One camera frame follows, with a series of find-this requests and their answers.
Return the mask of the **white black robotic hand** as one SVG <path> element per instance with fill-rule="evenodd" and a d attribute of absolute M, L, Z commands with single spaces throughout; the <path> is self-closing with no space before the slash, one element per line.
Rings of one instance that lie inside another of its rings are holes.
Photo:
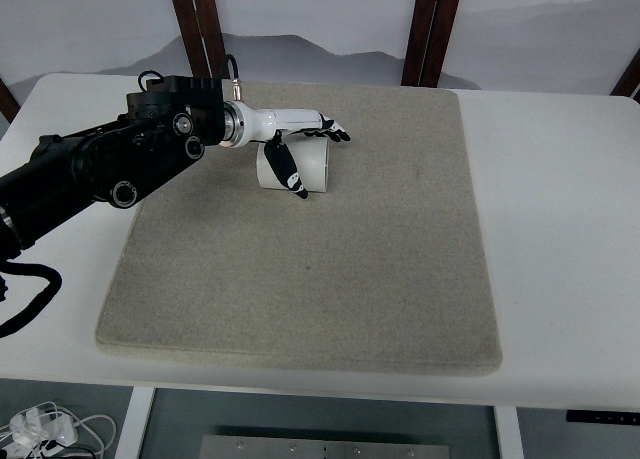
<path fill-rule="evenodd" d="M 252 109 L 241 101 L 228 101 L 225 121 L 222 146 L 258 145 L 259 185 L 302 199 L 327 191 L 329 143 L 350 140 L 339 123 L 312 109 Z"/>

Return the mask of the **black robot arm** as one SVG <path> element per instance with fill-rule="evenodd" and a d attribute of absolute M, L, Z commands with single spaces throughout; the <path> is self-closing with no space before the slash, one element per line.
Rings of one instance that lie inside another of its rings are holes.
<path fill-rule="evenodd" d="M 1 179 L 1 257 L 17 258 L 95 202 L 127 209 L 199 161 L 225 135 L 222 81 L 146 70 L 115 121 L 68 136 L 44 135 L 30 160 Z"/>

